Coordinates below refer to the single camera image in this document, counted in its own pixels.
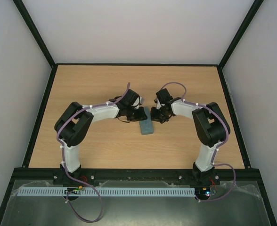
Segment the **grey green glasses case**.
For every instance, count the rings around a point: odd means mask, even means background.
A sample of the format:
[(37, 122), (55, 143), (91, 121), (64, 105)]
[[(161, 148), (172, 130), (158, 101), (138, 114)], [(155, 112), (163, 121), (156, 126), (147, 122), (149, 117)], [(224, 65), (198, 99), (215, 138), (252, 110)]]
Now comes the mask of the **grey green glasses case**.
[(147, 106), (144, 107), (144, 112), (147, 116), (147, 119), (139, 122), (140, 132), (141, 135), (151, 135), (154, 133), (154, 127), (151, 120), (150, 110)]

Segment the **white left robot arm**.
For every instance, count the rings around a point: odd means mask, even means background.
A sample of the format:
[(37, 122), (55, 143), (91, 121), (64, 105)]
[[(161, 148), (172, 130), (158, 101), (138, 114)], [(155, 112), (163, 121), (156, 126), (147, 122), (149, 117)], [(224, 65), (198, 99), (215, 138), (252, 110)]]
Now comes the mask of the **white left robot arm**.
[(72, 102), (56, 122), (57, 141), (62, 148), (61, 165), (69, 173), (80, 168), (80, 143), (86, 137), (92, 123), (105, 119), (126, 117), (127, 122), (147, 119), (143, 98), (128, 89), (122, 96), (98, 105), (81, 105)]

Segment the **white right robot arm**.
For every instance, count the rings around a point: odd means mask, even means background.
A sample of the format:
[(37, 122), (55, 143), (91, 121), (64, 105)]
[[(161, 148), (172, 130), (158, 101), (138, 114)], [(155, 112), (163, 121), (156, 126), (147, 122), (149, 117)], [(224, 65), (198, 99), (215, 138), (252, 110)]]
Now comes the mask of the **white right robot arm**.
[(192, 119), (201, 147), (197, 160), (193, 164), (193, 179), (202, 185), (209, 180), (209, 171), (214, 168), (214, 159), (219, 147), (228, 141), (230, 126), (220, 107), (211, 102), (207, 105), (173, 98), (166, 88), (156, 93), (156, 107), (151, 108), (151, 120), (167, 122), (173, 116), (184, 116)]

